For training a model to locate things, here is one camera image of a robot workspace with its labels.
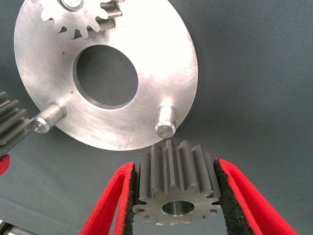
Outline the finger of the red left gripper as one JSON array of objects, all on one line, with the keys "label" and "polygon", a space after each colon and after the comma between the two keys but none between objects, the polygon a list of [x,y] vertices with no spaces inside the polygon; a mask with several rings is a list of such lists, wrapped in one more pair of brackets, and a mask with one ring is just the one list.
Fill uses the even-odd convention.
[{"label": "finger of the red left gripper", "polygon": [[6,154],[0,158],[0,176],[3,175],[10,166],[10,155]]}]

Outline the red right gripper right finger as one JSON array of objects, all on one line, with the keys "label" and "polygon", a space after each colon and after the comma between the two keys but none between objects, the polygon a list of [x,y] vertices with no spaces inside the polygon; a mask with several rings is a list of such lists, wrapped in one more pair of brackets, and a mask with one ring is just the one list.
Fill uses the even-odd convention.
[{"label": "red right gripper right finger", "polygon": [[229,235],[297,234],[235,165],[216,158],[214,169]]}]

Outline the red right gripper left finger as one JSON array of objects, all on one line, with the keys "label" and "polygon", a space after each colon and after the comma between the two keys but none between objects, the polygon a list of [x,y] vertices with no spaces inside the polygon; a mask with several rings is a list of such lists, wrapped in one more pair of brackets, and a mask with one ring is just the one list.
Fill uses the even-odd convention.
[{"label": "red right gripper left finger", "polygon": [[115,213],[114,234],[133,233],[134,175],[133,162],[121,166],[115,172],[81,229],[81,235],[108,235]]}]

